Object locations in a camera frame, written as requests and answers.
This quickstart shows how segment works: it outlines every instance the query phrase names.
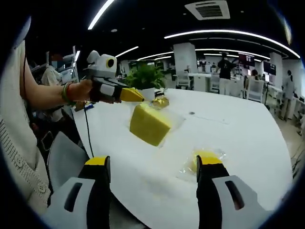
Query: gold wrapped object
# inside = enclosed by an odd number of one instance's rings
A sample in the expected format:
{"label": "gold wrapped object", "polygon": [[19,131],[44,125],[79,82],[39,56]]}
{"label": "gold wrapped object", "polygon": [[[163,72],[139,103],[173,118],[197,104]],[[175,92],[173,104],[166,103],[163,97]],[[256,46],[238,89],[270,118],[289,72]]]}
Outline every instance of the gold wrapped object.
{"label": "gold wrapped object", "polygon": [[155,108],[161,110],[162,108],[167,107],[170,104],[170,101],[168,100],[168,98],[166,98],[164,95],[162,95],[162,96],[155,98],[152,101],[152,104]]}

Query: black ceiling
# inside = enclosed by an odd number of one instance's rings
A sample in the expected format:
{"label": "black ceiling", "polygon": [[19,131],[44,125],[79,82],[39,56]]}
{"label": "black ceiling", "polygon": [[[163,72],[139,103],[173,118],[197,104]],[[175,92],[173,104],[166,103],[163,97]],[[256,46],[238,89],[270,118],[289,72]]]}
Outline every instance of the black ceiling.
{"label": "black ceiling", "polygon": [[197,20],[184,7],[197,1],[115,0],[89,31],[90,22],[106,0],[53,0],[44,6],[37,6],[32,13],[31,29],[26,40],[28,57],[43,63],[46,51],[66,55],[76,45],[81,50],[81,64],[85,63],[92,50],[117,55],[139,46],[119,57],[130,60],[169,52],[175,43],[191,42],[196,48],[233,49],[266,56],[273,51],[270,48],[274,48],[282,52],[283,57],[289,55],[295,58],[271,42],[245,35],[206,33],[164,39],[164,36],[186,31],[231,29],[256,33],[297,51],[294,44],[288,45],[284,27],[266,1],[227,0],[231,18],[208,21]]}

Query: person standing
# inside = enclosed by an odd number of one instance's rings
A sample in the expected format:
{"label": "person standing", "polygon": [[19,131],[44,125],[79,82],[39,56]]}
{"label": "person standing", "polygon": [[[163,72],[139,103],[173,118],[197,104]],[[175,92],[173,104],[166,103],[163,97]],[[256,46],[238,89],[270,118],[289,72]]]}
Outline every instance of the person standing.
{"label": "person standing", "polygon": [[283,92],[285,94],[285,97],[284,97],[284,105],[282,107],[281,115],[280,115],[280,119],[285,121],[287,121],[287,116],[290,110],[290,104],[295,92],[295,82],[290,70],[288,70],[288,76],[289,78],[286,80],[286,82],[283,85],[284,88]]}
{"label": "person standing", "polygon": [[218,62],[219,73],[219,94],[230,95],[230,80],[231,70],[234,68],[234,64],[227,60],[227,54],[222,53],[222,60]]}

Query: human hand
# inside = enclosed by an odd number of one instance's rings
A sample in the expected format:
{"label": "human hand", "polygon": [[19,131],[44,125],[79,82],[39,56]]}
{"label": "human hand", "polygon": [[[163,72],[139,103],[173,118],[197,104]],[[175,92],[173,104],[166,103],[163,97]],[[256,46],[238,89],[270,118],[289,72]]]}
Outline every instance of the human hand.
{"label": "human hand", "polygon": [[[91,80],[82,80],[79,83],[73,83],[69,86],[67,96],[71,101],[85,101],[90,100],[90,90],[92,89]],[[114,101],[113,99],[104,96],[101,101],[109,104],[120,103],[120,100]]]}

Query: air conditioning vent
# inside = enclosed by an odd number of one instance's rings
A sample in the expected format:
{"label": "air conditioning vent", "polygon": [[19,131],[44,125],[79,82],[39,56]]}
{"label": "air conditioning vent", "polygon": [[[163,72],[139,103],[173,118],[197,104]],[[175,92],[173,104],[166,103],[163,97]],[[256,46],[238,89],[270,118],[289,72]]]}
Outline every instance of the air conditioning vent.
{"label": "air conditioning vent", "polygon": [[230,19],[228,3],[225,0],[207,0],[185,5],[198,20]]}

